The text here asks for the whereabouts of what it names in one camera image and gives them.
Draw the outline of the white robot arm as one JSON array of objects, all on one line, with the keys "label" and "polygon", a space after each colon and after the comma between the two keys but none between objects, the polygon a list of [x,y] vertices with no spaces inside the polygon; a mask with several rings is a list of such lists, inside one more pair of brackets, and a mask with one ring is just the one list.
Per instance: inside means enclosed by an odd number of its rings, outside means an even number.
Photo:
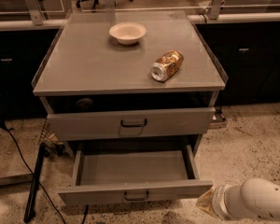
[{"label": "white robot arm", "polygon": [[280,186],[262,178],[248,179],[239,186],[221,185],[199,197],[196,206],[225,221],[280,222]]}]

